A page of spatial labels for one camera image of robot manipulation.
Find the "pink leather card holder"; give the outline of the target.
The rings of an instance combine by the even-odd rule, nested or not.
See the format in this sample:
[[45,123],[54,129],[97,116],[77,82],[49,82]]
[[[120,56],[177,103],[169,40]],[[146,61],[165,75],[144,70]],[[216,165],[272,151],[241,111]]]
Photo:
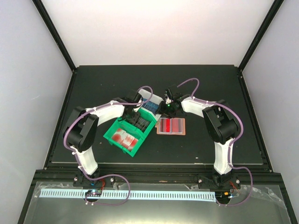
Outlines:
[[184,118],[160,118],[156,123],[157,134],[160,135],[185,135]]

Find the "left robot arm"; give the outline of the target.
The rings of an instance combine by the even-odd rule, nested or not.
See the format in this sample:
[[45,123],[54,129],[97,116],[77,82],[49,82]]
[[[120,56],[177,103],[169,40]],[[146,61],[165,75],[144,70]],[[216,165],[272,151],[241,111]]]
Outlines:
[[96,172],[98,164],[95,161],[92,145],[95,140],[98,126],[132,112],[143,104],[142,96],[133,92],[131,98],[115,98],[110,102],[91,108],[76,109],[64,132],[64,147],[72,151],[78,168],[84,174],[84,181],[89,186],[96,186],[100,182],[100,174]]

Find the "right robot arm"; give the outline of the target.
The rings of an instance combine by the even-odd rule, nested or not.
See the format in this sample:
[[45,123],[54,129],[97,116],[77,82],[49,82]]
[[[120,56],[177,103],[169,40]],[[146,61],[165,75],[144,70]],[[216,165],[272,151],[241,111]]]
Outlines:
[[215,161],[211,179],[217,188],[223,188],[232,177],[234,142],[243,134],[243,124],[225,100],[218,102],[198,99],[190,94],[176,92],[172,86],[165,90],[164,101],[158,112],[173,118],[178,111],[192,113],[204,119],[208,135],[214,141]]

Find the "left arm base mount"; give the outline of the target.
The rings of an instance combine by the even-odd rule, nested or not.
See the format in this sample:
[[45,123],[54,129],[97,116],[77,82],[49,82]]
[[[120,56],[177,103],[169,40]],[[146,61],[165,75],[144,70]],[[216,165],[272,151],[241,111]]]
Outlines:
[[105,187],[110,187],[116,179],[116,176],[99,179],[100,176],[99,171],[96,171],[90,176],[91,179],[96,180],[89,180],[82,172],[78,172],[74,177],[73,186],[82,187],[84,189],[104,189]]

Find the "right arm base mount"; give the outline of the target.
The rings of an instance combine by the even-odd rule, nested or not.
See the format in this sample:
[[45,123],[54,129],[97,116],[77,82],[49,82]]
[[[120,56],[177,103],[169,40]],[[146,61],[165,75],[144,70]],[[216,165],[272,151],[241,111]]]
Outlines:
[[240,189],[240,184],[236,182],[237,179],[238,177],[233,171],[224,175],[220,175],[216,171],[197,174],[197,184],[201,189],[227,190],[234,187]]

